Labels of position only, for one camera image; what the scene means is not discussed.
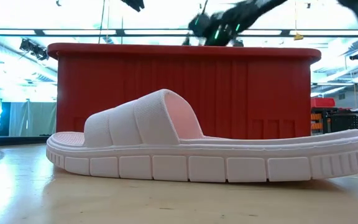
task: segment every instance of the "floor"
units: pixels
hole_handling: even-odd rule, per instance
[[[45,145],[0,148],[2,223],[358,223],[358,175],[201,184],[73,175]]]

